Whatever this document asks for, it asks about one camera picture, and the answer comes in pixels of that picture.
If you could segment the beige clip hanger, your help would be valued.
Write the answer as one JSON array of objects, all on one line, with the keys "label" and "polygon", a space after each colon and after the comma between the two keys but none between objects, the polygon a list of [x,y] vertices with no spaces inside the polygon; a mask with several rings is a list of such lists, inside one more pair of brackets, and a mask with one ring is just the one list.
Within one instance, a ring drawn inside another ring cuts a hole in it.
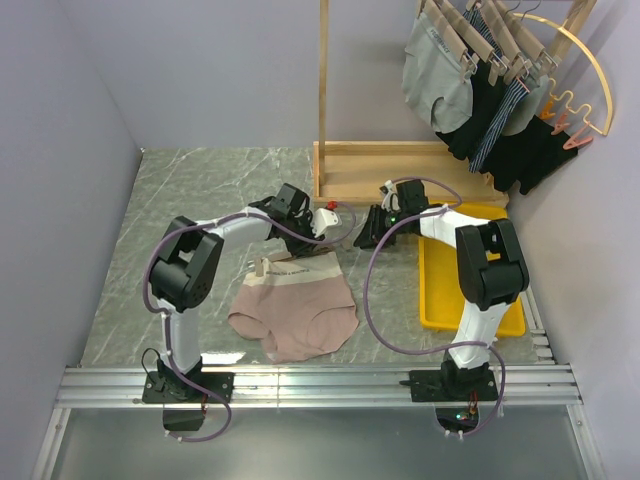
[{"label": "beige clip hanger", "polygon": [[257,277],[262,277],[266,272],[266,266],[268,263],[289,262],[292,260],[312,258],[316,256],[325,255],[330,252],[334,252],[335,250],[336,250],[335,247],[325,246],[325,247],[315,248],[315,249],[312,249],[311,251],[298,254],[298,255],[292,254],[288,251],[275,252],[275,253],[268,254],[264,257],[256,257],[251,263],[251,265],[253,266],[254,274]]}]

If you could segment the pink and cream underwear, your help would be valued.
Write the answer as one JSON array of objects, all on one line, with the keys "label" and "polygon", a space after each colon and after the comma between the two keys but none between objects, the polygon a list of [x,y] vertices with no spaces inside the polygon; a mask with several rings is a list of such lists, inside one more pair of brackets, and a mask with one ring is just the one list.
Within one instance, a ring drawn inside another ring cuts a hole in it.
[{"label": "pink and cream underwear", "polygon": [[228,323],[259,341],[273,363],[301,362],[339,350],[359,326],[357,306],[335,252],[268,263],[246,275]]}]

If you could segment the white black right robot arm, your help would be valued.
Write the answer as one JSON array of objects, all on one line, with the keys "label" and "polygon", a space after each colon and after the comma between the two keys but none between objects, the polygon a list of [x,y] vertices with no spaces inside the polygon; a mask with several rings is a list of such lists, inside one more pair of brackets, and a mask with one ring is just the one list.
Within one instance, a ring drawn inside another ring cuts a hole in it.
[{"label": "white black right robot arm", "polygon": [[465,299],[461,320],[441,364],[440,389],[460,400],[489,374],[489,346],[511,304],[529,286],[529,271],[512,222],[486,220],[432,204],[424,178],[388,180],[382,203],[369,208],[354,246],[379,253],[398,234],[415,234],[455,249]]}]

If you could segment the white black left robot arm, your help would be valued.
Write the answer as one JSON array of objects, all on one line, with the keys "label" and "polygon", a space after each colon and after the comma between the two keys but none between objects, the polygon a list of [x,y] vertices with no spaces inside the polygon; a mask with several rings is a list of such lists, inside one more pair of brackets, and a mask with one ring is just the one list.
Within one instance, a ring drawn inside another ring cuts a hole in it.
[{"label": "white black left robot arm", "polygon": [[162,321],[163,349],[155,390],[180,402],[204,393],[197,309],[209,295],[223,254],[256,242],[281,239],[295,256],[324,241],[312,228],[310,197],[284,184],[278,193],[221,218],[174,218],[152,253],[144,275],[143,301]]}]

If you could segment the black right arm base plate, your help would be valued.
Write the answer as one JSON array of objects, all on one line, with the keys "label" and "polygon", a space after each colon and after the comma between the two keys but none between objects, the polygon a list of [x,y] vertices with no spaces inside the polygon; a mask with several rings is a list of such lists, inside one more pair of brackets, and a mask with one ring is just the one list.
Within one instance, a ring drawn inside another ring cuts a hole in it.
[{"label": "black right arm base plate", "polygon": [[414,403],[495,401],[499,394],[493,372],[482,368],[412,370],[399,384],[410,389]]}]

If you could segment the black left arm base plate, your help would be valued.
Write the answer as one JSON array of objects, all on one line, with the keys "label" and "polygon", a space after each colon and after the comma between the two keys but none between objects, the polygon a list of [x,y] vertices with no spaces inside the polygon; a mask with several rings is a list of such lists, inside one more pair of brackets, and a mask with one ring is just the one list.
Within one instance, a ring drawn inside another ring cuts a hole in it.
[{"label": "black left arm base plate", "polygon": [[[232,372],[201,373],[193,382],[229,402],[234,388],[234,377],[235,374]],[[142,402],[145,404],[197,403],[206,399],[207,396],[200,390],[169,374],[163,375],[157,371],[147,375],[142,393]]]}]

